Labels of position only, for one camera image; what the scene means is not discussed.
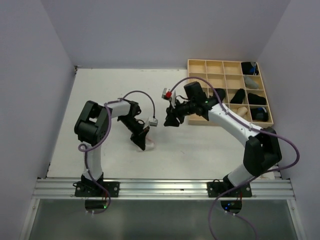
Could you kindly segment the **black striped underwear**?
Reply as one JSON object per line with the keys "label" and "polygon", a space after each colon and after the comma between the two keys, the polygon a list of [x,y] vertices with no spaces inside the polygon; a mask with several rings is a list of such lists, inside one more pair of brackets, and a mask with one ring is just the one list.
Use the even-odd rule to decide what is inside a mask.
{"label": "black striped underwear", "polygon": [[221,102],[223,102],[226,98],[226,91],[223,88],[216,88],[217,95],[219,96],[219,99]]}

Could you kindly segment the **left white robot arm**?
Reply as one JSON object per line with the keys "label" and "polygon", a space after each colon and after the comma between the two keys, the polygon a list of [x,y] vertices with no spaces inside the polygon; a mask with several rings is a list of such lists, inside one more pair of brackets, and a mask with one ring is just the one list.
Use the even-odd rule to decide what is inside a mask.
{"label": "left white robot arm", "polygon": [[103,193],[103,170],[101,165],[101,145],[108,137],[112,119],[123,123],[131,132],[130,140],[142,151],[146,149],[146,136],[150,123],[136,119],[141,113],[135,101],[122,100],[100,105],[88,100],[74,126],[74,133],[81,142],[78,149],[84,153],[84,171],[81,182],[92,196]]}

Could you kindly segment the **white pink-trimmed underwear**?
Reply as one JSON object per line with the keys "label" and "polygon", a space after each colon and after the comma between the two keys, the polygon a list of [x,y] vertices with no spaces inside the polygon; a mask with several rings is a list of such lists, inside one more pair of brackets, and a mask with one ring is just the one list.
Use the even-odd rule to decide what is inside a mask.
{"label": "white pink-trimmed underwear", "polygon": [[147,137],[145,139],[145,150],[142,150],[141,148],[137,148],[138,152],[146,152],[146,151],[151,151],[155,148],[155,142],[150,139],[149,137]]}

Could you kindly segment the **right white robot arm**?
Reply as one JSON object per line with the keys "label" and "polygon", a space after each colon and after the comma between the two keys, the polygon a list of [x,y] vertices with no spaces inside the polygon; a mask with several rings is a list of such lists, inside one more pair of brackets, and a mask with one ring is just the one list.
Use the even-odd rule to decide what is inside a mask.
{"label": "right white robot arm", "polygon": [[217,88],[208,97],[199,82],[184,86],[187,99],[180,102],[175,92],[164,89],[162,98],[169,101],[164,126],[179,127],[186,116],[198,115],[224,128],[244,146],[242,163],[227,174],[220,183],[227,196],[235,196],[243,182],[259,177],[282,159],[279,141],[273,128],[251,124],[230,110],[222,100],[226,92]]}

